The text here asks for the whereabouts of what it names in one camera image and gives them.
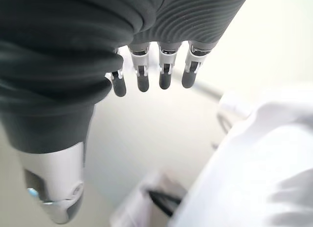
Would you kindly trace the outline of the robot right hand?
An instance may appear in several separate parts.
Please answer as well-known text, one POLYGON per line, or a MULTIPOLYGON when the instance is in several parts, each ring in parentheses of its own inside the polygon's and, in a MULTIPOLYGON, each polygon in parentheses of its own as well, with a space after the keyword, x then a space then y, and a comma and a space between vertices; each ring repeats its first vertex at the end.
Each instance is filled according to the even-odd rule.
POLYGON ((0 119, 28 193, 54 223, 81 206, 95 104, 110 91, 126 94, 119 48, 129 48, 145 92, 150 43, 167 89, 187 41, 182 85, 190 88, 245 1, 0 0, 0 119))

